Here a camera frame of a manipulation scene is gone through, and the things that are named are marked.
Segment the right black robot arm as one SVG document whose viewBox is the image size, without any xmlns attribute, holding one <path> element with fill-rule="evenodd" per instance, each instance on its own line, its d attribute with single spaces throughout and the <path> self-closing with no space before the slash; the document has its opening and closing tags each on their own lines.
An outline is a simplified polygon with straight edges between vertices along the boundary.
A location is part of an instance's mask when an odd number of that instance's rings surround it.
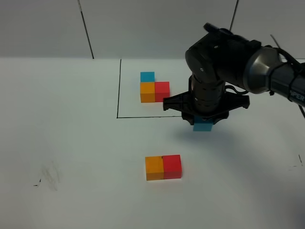
<svg viewBox="0 0 305 229">
<path fill-rule="evenodd" d="M 249 94 L 279 94 L 305 107 L 305 65 L 280 47 L 263 46 L 225 28 L 204 25 L 207 34 L 185 53 L 191 70 L 188 90 L 164 98 L 164 110 L 176 110 L 194 125 L 226 119 L 248 108 Z"/>
</svg>

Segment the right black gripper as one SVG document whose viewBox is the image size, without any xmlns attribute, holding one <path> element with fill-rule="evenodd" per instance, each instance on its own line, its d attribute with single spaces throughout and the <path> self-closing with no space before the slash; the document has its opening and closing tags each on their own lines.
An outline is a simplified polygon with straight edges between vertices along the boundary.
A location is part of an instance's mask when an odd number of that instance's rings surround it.
<svg viewBox="0 0 305 229">
<path fill-rule="evenodd" d="M 215 125 L 217 122 L 228 118 L 231 110 L 240 107 L 247 109 L 249 105 L 249 96 L 230 92 L 222 95 L 219 104 L 212 111 L 209 111 L 206 106 L 199 106 L 190 92 L 184 92 L 163 100 L 163 110 L 172 109 L 181 112 L 183 120 L 186 120 L 190 125 L 194 125 L 195 116 L 201 117 L 206 121 L 213 121 Z"/>
</svg>

